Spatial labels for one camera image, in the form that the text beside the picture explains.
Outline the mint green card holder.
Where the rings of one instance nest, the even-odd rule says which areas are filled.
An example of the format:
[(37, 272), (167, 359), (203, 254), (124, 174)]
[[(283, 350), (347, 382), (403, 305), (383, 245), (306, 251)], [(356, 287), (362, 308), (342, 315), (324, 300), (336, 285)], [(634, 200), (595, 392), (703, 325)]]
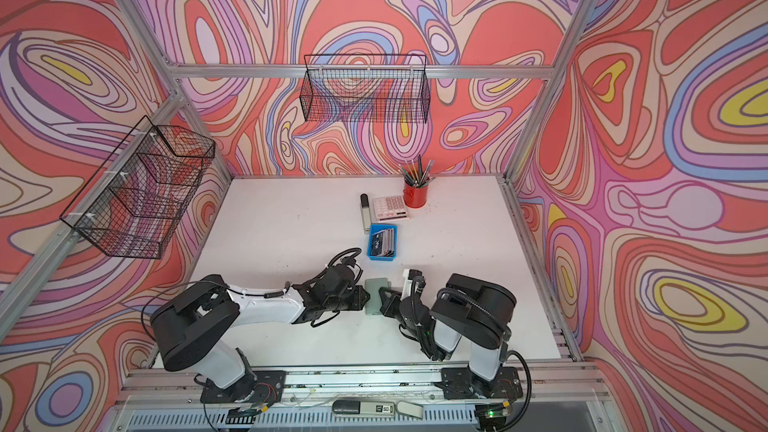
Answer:
[(369, 316), (380, 316), (383, 314), (382, 307), (387, 293), (382, 293), (381, 289), (388, 289), (391, 282), (386, 278), (367, 279), (364, 283), (364, 289), (369, 294), (369, 300), (365, 304), (364, 311)]

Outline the blue plastic card tray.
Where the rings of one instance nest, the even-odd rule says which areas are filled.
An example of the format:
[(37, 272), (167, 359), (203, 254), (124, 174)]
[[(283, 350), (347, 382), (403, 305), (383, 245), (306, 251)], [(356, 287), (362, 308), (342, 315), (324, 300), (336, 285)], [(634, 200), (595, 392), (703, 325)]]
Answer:
[(369, 231), (367, 256), (373, 261), (393, 261), (397, 252), (397, 226), (372, 224)]

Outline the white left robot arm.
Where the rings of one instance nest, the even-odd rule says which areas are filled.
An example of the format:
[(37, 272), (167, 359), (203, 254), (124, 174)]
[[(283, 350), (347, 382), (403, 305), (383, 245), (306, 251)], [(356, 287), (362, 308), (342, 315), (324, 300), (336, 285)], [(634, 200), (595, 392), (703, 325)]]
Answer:
[(318, 328), (343, 312), (365, 308), (370, 294), (360, 284), (358, 247), (337, 253), (313, 278), (279, 290), (248, 289), (219, 274), (190, 281), (186, 289), (142, 317), (168, 372), (191, 370), (201, 376), (201, 402), (271, 404), (277, 387), (262, 379), (240, 349), (228, 345), (229, 330), (252, 324), (308, 324)]

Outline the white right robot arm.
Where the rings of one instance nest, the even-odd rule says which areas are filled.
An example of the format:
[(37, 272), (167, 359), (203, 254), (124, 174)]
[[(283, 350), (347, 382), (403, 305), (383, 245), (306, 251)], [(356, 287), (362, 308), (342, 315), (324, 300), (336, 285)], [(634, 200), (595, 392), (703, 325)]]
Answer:
[(464, 367), (445, 367), (436, 387), (447, 400), (496, 399), (510, 402), (526, 393), (518, 370), (505, 362), (513, 355), (508, 342), (517, 299), (505, 287), (453, 274), (432, 306), (422, 302), (426, 279), (421, 271), (405, 271), (403, 288), (378, 289), (380, 313), (398, 322), (401, 334), (431, 361), (449, 360), (461, 341), (470, 343)]

